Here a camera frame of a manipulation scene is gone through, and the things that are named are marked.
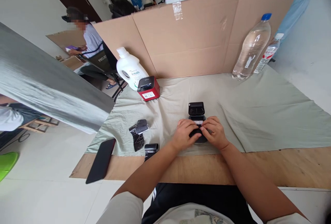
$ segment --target black printer lid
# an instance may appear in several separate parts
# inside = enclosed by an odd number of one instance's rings
[[[189,103],[189,115],[204,115],[203,102]]]

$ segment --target green cloth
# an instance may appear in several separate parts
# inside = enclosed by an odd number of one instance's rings
[[[114,155],[143,156],[134,151],[129,127],[146,119],[145,143],[162,148],[177,122],[188,118],[188,104],[203,101],[205,116],[217,116],[226,137],[241,152],[331,146],[331,116],[267,66],[261,74],[236,81],[231,74],[159,79],[161,97],[145,102],[126,87],[87,153],[116,138]],[[216,154],[209,143],[193,145],[180,155]]]

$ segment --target black folding chair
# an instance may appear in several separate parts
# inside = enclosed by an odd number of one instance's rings
[[[103,45],[103,50],[101,52],[95,54],[93,57],[90,58],[84,56],[85,54],[96,52],[97,50],[100,49],[101,45]],[[89,51],[79,54],[79,57],[81,59],[84,59],[86,62],[89,62],[90,64],[94,65],[95,67],[97,67],[106,76],[111,76],[112,79],[114,79],[114,81],[119,86],[112,96],[114,102],[116,102],[118,95],[123,91],[123,85],[125,81],[117,75],[117,69],[116,69],[117,59],[115,58],[113,53],[109,50],[109,48],[105,45],[105,43],[104,42],[100,43],[98,48],[95,49],[94,51]]]

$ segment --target hand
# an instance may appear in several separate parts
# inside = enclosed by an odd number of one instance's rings
[[[202,123],[200,127],[207,140],[220,151],[230,143],[225,137],[224,128],[216,116],[211,116]]]
[[[86,46],[86,45],[79,46],[78,48],[79,48],[80,51],[85,51],[85,50],[87,50],[87,46]]]
[[[81,51],[77,51],[75,49],[71,49],[68,53],[73,56],[73,55],[81,54],[82,52]]]
[[[192,120],[188,119],[181,119],[178,122],[177,130],[172,137],[172,140],[169,142],[177,152],[183,151],[194,144],[195,141],[201,137],[200,133],[194,134],[191,138],[189,134],[194,130],[198,129],[199,127],[196,123]]]

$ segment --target chair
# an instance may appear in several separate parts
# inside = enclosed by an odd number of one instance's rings
[[[85,54],[96,52],[97,50],[100,49],[101,45],[103,45],[103,50],[101,52],[95,54],[93,57],[90,58],[84,56]],[[116,68],[117,59],[110,51],[110,49],[106,46],[106,44],[102,41],[102,43],[100,43],[97,49],[95,49],[94,51],[84,52],[80,54],[79,57],[89,62],[90,64],[94,65],[95,67],[97,67],[106,76],[113,77],[114,81],[119,86],[119,88],[115,91],[115,93],[112,96],[114,102],[116,102],[118,95],[123,91],[123,85],[125,81],[123,79],[120,79],[119,76],[116,74],[117,69],[113,69]]]
[[[17,152],[0,155],[0,182],[6,177],[18,160]]]
[[[57,121],[57,123],[52,122],[54,119],[47,115],[42,115],[40,117],[43,117],[44,119],[34,119],[24,124],[23,126],[20,126],[19,128],[30,130],[36,133],[45,133],[49,126],[57,126],[59,124],[59,121]]]

